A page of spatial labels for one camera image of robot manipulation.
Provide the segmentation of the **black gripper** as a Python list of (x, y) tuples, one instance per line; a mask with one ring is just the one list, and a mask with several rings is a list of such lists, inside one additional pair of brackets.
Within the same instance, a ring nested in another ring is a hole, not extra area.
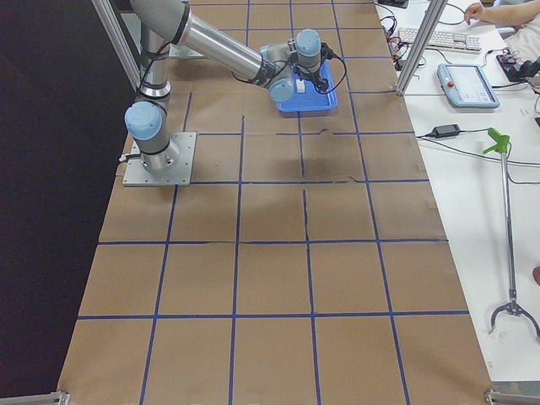
[(299, 76), (299, 78), (314, 83), (314, 87), (318, 94), (325, 94), (327, 92), (328, 80), (321, 77), (320, 68), (313, 69), (296, 64), (295, 73)]

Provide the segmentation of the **person's forearm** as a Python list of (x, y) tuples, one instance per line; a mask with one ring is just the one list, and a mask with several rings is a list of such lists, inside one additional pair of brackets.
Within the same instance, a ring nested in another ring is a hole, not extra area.
[(523, 25), (539, 14), (539, 1), (486, 8), (482, 20), (492, 24)]

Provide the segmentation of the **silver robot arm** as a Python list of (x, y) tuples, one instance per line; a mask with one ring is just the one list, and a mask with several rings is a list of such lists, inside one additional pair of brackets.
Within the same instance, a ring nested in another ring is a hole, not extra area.
[(187, 46), (220, 63), (239, 81), (266, 89), (275, 102), (294, 96), (295, 74), (319, 93), (328, 90), (328, 81), (320, 74), (324, 45), (315, 30), (302, 30), (293, 39), (254, 51), (195, 16), (182, 1), (133, 1), (131, 6), (142, 25), (141, 78), (138, 96), (124, 120), (149, 173), (174, 166), (180, 153), (165, 131), (172, 45)]

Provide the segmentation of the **person's hand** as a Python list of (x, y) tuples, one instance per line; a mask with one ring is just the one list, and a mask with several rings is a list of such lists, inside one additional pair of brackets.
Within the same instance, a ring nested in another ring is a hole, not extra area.
[(486, 8), (482, 3), (473, 3), (465, 9), (463, 20), (467, 25), (470, 25), (473, 20), (482, 20), (485, 12)]

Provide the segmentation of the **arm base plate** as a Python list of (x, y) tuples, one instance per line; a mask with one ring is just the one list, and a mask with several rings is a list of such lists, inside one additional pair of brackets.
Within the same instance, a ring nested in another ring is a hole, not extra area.
[(205, 59), (206, 57), (198, 51), (185, 45), (170, 44), (170, 57), (174, 59)]
[(122, 184), (124, 186), (189, 186), (196, 149), (195, 132), (169, 132), (168, 148), (156, 155), (140, 152), (132, 142)]

